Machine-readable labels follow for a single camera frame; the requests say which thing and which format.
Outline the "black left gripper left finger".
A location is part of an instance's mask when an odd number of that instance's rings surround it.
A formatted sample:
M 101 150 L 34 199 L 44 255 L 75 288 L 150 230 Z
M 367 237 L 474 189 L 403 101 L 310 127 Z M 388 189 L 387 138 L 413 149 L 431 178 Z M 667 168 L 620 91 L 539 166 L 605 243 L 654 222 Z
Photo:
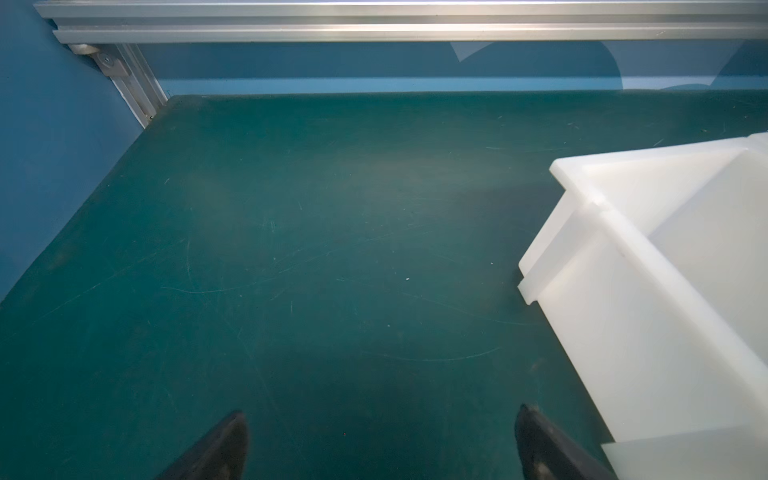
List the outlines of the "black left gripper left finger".
M 232 411 L 156 479 L 241 479 L 248 447 L 249 428 L 245 414 L 240 410 Z

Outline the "aluminium left frame post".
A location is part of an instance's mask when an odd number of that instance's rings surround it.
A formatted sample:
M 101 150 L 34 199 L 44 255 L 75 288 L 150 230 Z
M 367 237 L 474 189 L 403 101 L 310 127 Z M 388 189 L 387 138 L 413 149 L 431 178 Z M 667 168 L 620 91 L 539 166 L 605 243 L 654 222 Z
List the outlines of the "aluminium left frame post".
M 167 104 L 168 96 L 137 44 L 69 44 L 76 55 L 90 57 L 109 78 L 143 128 Z

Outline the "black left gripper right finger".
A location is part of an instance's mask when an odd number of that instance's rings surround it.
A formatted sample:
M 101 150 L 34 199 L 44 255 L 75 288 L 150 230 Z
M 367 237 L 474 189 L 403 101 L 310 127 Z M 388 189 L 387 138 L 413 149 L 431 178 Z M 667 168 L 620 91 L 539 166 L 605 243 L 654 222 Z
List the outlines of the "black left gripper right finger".
M 536 408 L 522 404 L 514 426 L 524 479 L 616 479 Z

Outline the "green table mat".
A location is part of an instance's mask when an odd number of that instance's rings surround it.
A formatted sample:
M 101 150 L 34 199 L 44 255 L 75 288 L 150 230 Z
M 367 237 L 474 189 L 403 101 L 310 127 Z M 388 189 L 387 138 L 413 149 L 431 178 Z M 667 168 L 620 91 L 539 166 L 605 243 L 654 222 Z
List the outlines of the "green table mat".
M 561 157 L 746 136 L 767 96 L 180 96 L 1 305 L 1 475 L 152 479 L 242 411 L 249 479 L 517 479 L 610 438 L 518 263 Z

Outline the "aluminium back frame rail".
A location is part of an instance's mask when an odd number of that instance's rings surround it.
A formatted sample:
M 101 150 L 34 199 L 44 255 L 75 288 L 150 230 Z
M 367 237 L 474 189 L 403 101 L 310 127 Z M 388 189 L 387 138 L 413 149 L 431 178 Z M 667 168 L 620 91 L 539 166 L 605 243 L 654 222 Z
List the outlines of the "aluminium back frame rail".
M 764 1 L 41 1 L 63 44 L 750 40 Z

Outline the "white left plastic bin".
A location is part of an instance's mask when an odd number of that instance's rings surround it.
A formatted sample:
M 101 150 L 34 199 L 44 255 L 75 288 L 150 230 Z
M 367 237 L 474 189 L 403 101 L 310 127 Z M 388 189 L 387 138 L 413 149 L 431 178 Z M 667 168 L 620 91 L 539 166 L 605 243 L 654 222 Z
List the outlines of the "white left plastic bin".
M 622 479 L 767 475 L 767 137 L 560 158 L 520 260 Z

